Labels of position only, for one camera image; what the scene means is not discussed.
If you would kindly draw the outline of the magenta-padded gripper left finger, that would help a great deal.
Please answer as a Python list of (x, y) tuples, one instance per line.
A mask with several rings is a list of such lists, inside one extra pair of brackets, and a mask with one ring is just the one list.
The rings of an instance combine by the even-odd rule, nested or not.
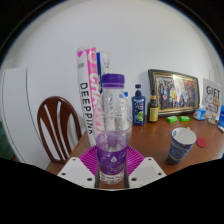
[(80, 157), (71, 157), (58, 176), (84, 188), (99, 186), (96, 148), (91, 147)]

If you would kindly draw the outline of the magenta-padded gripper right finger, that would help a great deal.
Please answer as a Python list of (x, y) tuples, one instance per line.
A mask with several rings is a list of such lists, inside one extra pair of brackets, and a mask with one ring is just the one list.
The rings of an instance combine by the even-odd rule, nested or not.
[(128, 147), (124, 175), (126, 188), (140, 188), (165, 176), (153, 157), (144, 157), (136, 149)]

